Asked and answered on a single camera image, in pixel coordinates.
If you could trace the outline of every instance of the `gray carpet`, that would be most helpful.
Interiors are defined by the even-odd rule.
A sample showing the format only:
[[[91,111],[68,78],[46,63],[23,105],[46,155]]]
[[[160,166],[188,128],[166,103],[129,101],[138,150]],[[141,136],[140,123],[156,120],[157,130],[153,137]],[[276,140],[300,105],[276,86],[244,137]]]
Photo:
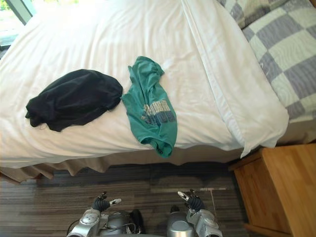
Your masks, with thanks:
[[[247,216],[234,174],[225,164],[189,163],[113,166],[105,173],[58,171],[21,185],[0,181],[0,237],[64,237],[68,225],[89,209],[102,191],[122,198],[109,211],[140,209],[148,233],[165,236],[172,205],[186,211],[177,191],[197,190],[216,215],[225,237],[254,237],[242,226]]]

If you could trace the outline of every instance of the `white duvet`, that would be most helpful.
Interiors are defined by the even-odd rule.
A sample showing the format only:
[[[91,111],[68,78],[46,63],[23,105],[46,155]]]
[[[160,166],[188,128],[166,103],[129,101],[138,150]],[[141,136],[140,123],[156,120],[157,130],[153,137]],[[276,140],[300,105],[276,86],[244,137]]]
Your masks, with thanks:
[[[26,104],[77,69],[115,77],[124,93],[137,56],[159,63],[177,114],[176,147],[273,147],[288,124],[241,30],[212,0],[104,0],[34,16],[0,60],[0,166],[151,149],[130,131],[121,102],[84,126],[31,127]]]

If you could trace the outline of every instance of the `wooden nightstand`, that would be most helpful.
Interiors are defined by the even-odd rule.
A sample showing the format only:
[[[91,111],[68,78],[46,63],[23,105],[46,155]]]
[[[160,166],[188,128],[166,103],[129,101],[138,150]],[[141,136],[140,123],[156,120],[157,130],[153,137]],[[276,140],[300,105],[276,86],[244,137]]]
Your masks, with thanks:
[[[316,237],[316,144],[262,148],[230,166],[251,231]]]

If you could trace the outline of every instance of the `checkered pillowcase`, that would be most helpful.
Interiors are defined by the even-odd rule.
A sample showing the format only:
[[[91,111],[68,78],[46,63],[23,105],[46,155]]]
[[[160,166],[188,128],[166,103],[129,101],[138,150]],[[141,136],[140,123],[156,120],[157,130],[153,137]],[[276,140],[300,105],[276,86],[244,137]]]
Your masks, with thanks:
[[[244,28],[288,0],[217,0]]]
[[[243,30],[290,119],[316,119],[316,9],[275,9]]]

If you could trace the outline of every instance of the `teal t-shirt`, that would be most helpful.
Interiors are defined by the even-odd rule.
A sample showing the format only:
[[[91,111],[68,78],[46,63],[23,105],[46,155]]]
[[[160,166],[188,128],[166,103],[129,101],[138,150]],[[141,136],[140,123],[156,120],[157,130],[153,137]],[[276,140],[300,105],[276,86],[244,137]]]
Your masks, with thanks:
[[[129,66],[132,86],[122,96],[131,131],[141,144],[150,144],[162,157],[171,155],[177,138],[176,114],[159,79],[160,65],[140,56]]]

